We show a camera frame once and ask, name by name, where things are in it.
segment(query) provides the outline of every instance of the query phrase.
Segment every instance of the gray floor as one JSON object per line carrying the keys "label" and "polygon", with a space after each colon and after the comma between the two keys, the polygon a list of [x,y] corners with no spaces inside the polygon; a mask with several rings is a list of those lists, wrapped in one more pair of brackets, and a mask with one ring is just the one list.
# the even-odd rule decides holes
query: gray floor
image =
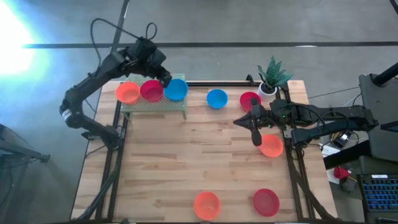
{"label": "gray floor", "polygon": [[[6,4],[32,36],[32,42],[25,44],[84,44],[90,42],[94,18],[118,22],[123,1],[7,0]],[[146,24],[156,22],[156,42],[394,41],[397,21],[398,15],[386,0],[140,0],[130,2],[124,28],[144,35]],[[16,35],[11,30],[5,33]],[[114,33],[104,24],[95,26],[99,43],[111,43]],[[121,37],[121,42],[133,41]],[[398,47],[161,50],[168,57],[164,66],[187,74],[188,80],[242,80],[249,73],[257,74],[256,65],[267,65],[274,55],[294,79],[305,81],[308,96],[358,86],[358,75],[379,73],[398,59]],[[80,136],[82,130],[66,127],[58,107],[64,92],[92,72],[98,61],[93,49],[21,51],[25,53],[33,54],[26,71],[0,70],[0,123],[40,152],[51,154],[51,160],[29,166],[5,223],[65,221],[72,209],[87,141]],[[101,49],[103,57],[108,53],[109,49]],[[355,89],[310,102],[343,106],[358,93]],[[89,98],[94,107],[98,94]],[[93,116],[88,107],[85,112]],[[338,192],[335,196],[341,218],[363,220],[359,200]]]}

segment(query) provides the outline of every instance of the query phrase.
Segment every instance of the wooden tabletop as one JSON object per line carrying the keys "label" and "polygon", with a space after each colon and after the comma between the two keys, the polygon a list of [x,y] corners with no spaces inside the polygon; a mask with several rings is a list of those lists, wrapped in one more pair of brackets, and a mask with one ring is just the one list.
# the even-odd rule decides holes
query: wooden tabletop
{"label": "wooden tabletop", "polygon": [[[95,118],[102,124],[113,121],[118,85],[109,82],[102,88]],[[232,123],[244,115],[239,105],[241,94],[257,88],[222,87],[229,101],[221,110],[210,109],[206,103],[212,89],[189,89],[187,120],[178,112],[134,114],[124,147],[114,221],[199,222],[193,201],[202,191],[220,198],[221,212],[214,222],[297,221],[285,151],[276,158],[263,156],[252,145],[250,131]],[[289,89],[292,101],[308,104],[303,81],[289,81]],[[262,105],[269,108],[272,100]],[[261,133],[282,138],[277,128],[263,128]],[[88,152],[102,144],[90,142]],[[85,160],[72,218],[81,215],[98,193],[105,158],[106,149],[102,149]],[[304,161],[312,192],[336,217],[319,147],[306,148]],[[262,188],[279,197],[280,210],[273,217],[262,217],[253,207],[253,195]],[[300,198],[307,214],[302,192]]]}

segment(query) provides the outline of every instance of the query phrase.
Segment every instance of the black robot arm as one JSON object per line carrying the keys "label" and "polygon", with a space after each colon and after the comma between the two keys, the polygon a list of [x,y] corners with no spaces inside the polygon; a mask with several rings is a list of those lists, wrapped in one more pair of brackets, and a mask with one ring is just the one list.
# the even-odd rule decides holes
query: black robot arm
{"label": "black robot arm", "polygon": [[287,100],[274,100],[270,103],[271,110],[266,110],[256,100],[252,101],[252,110],[234,124],[249,129],[255,146],[261,145],[259,128],[277,126],[286,130],[286,126],[301,126],[318,123],[315,128],[292,130],[292,145],[306,146],[312,139],[339,131],[370,131],[379,123],[373,118],[370,110],[363,106],[339,108],[318,108]]}
{"label": "black robot arm", "polygon": [[112,52],[95,73],[89,73],[87,78],[65,93],[60,114],[69,127],[84,128],[92,136],[99,136],[108,149],[118,147],[120,138],[116,129],[103,126],[84,115],[83,101],[111,79],[123,75],[128,77],[130,73],[156,78],[162,86],[167,87],[172,77],[170,72],[161,66],[165,59],[166,56],[156,45],[144,38],[137,39],[132,48]]}

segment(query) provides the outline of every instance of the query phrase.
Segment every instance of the plastic bowl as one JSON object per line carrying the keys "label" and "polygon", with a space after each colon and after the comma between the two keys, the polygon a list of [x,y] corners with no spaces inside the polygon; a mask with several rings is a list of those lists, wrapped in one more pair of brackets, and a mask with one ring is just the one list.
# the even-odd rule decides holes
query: plastic bowl
{"label": "plastic bowl", "polygon": [[212,192],[202,192],[195,198],[193,209],[200,219],[211,221],[220,214],[220,200]]}
{"label": "plastic bowl", "polygon": [[134,82],[124,82],[116,89],[116,98],[125,104],[134,104],[139,98],[139,86]]}
{"label": "plastic bowl", "polygon": [[254,208],[265,217],[272,217],[279,211],[279,198],[269,189],[260,189],[254,194]]}
{"label": "plastic bowl", "polygon": [[172,101],[181,101],[188,93],[188,85],[184,80],[173,79],[167,88],[164,89],[164,95]]}
{"label": "plastic bowl", "polygon": [[241,95],[241,107],[242,110],[245,112],[248,112],[249,110],[251,110],[252,108],[252,104],[251,104],[251,99],[255,98],[259,104],[261,104],[261,98],[259,95],[257,95],[257,93],[253,93],[253,92],[245,92]]}
{"label": "plastic bowl", "polygon": [[207,103],[213,109],[221,109],[228,102],[228,95],[223,90],[211,90],[207,94]]}
{"label": "plastic bowl", "polygon": [[282,140],[274,134],[264,134],[261,136],[261,145],[258,148],[268,157],[278,157],[284,150]]}
{"label": "plastic bowl", "polygon": [[157,80],[148,80],[142,84],[139,90],[143,99],[155,103],[163,97],[163,87]]}

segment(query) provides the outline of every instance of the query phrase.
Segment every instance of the orange bowl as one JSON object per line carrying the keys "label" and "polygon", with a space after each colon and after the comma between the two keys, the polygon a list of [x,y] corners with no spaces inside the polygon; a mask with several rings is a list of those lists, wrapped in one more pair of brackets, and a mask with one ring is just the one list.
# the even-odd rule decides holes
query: orange bowl
{"label": "orange bowl", "polygon": [[139,98],[139,86],[134,82],[124,82],[116,89],[116,98],[125,104],[134,104]]}
{"label": "orange bowl", "polygon": [[202,220],[214,220],[220,214],[220,200],[212,192],[202,192],[195,198],[193,209]]}
{"label": "orange bowl", "polygon": [[284,150],[284,144],[278,136],[274,134],[264,134],[261,136],[261,145],[258,148],[268,157],[278,157]]}

